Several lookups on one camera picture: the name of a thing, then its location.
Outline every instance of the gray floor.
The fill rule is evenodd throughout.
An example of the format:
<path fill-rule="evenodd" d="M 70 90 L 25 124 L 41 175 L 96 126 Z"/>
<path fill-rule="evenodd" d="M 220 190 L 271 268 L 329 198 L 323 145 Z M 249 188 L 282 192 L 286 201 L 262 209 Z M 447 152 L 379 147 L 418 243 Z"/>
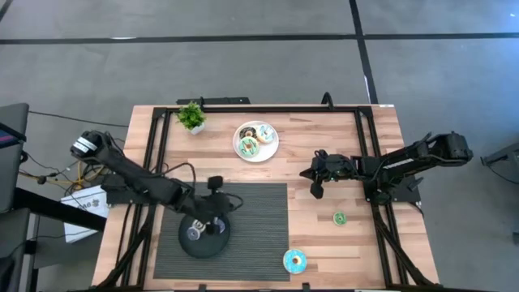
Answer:
<path fill-rule="evenodd" d="M 358 0 L 358 8 L 365 33 L 519 32 L 516 1 Z M 0 38 L 353 31 L 347 0 L 14 0 L 0 23 Z M 428 131 L 457 131 L 476 156 L 462 168 L 423 175 L 423 210 L 441 282 L 516 290 L 519 247 L 511 232 L 519 227 L 519 189 L 478 157 L 519 140 L 519 40 L 368 41 L 367 48 L 380 103 L 396 105 L 407 143 Z M 0 88 L 0 105 L 25 101 L 32 110 L 116 123 L 128 123 L 133 105 L 199 96 L 308 103 L 330 91 L 336 103 L 368 102 L 356 41 L 4 45 Z M 71 141 L 87 129 L 126 135 L 30 116 L 26 150 L 62 168 L 73 162 Z M 23 168 L 45 172 L 30 162 Z M 519 180 L 506 165 L 496 169 Z M 19 185 L 54 199 L 62 195 L 24 178 Z M 62 234 L 61 223 L 42 219 L 43 234 Z M 88 286 L 99 236 L 42 246 L 36 262 L 55 265 L 41 269 L 39 290 Z"/>

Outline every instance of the gray mat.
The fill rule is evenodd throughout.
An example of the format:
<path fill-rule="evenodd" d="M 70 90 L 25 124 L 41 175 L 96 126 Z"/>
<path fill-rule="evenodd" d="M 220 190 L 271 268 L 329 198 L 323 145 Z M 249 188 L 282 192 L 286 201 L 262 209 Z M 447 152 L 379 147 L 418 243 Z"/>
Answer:
<path fill-rule="evenodd" d="M 206 183 L 196 193 L 209 194 Z M 168 209 L 162 219 L 155 278 L 230 281 L 289 281 L 282 258 L 289 249 L 287 190 L 284 183 L 226 183 L 223 191 L 245 204 L 229 214 L 231 235 L 224 251 L 210 259 L 188 256 L 178 243 L 183 217 Z"/>

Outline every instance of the potted plant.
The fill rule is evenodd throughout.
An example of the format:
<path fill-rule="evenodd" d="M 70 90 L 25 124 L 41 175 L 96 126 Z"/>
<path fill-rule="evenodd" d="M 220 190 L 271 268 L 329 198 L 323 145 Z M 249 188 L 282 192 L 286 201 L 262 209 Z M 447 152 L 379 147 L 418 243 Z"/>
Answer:
<path fill-rule="evenodd" d="M 181 107 L 178 110 L 177 117 L 178 121 L 193 135 L 200 133 L 205 127 L 204 112 L 193 101 L 189 105 Z"/>

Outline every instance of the white pot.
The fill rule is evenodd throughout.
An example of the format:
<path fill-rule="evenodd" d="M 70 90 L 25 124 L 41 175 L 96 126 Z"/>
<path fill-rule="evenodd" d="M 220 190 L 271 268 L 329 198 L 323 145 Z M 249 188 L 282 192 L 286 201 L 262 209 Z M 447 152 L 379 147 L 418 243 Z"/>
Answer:
<path fill-rule="evenodd" d="M 191 129 L 191 134 L 196 135 L 200 133 L 205 128 L 205 122 L 202 122 L 202 124 L 198 127 L 194 127 Z"/>

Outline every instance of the frosted donut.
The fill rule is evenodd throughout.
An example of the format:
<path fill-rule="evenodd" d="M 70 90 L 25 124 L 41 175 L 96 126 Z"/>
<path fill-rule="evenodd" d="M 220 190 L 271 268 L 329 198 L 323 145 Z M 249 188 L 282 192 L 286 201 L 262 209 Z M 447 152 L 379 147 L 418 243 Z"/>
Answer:
<path fill-rule="evenodd" d="M 252 137 L 256 139 L 256 129 L 254 127 L 244 127 L 240 131 L 240 139 L 243 139 L 245 137 Z"/>
<path fill-rule="evenodd" d="M 258 145 L 258 141 L 252 137 L 245 137 L 240 140 L 239 145 L 240 152 L 245 157 L 253 157 L 258 154 L 260 150 L 260 146 Z"/>
<path fill-rule="evenodd" d="M 287 272 L 299 274 L 307 268 L 307 257 L 300 250 L 288 250 L 283 256 L 283 265 Z"/>
<path fill-rule="evenodd" d="M 274 129 L 266 124 L 259 125 L 256 128 L 256 135 L 261 143 L 270 143 L 274 140 Z"/>

